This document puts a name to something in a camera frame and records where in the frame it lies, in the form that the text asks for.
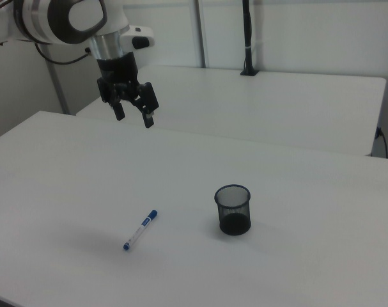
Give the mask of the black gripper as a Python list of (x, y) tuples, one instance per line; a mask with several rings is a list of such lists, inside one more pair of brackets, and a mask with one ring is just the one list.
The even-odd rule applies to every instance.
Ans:
[(144, 126), (154, 125), (153, 115), (159, 107), (157, 97), (150, 82), (140, 84), (137, 80), (138, 68), (133, 52), (115, 59), (97, 61), (101, 78), (97, 80), (100, 96), (111, 104), (118, 121), (125, 118), (122, 100), (132, 102), (143, 117)]

